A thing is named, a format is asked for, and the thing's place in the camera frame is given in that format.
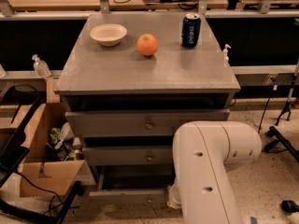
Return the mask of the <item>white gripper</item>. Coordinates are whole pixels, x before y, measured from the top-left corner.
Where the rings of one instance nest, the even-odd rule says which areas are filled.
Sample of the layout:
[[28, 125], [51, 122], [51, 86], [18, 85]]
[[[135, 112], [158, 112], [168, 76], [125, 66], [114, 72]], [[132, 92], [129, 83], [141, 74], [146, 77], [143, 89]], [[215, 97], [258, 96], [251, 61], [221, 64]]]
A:
[[180, 196], [178, 190], [178, 180], [175, 179], [174, 184], [172, 186], [168, 186], [167, 190], [168, 190], [167, 206], [174, 209], [180, 209], [181, 202], [180, 202]]

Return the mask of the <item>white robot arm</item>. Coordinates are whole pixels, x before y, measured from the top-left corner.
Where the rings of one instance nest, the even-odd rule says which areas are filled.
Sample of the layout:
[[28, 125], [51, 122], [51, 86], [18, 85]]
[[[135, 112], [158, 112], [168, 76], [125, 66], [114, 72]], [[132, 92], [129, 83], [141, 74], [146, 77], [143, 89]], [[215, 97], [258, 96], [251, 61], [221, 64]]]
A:
[[180, 208], [184, 224], [243, 224], [227, 172], [255, 161], [260, 135], [237, 121], [193, 121], [173, 139], [175, 181], [168, 205]]

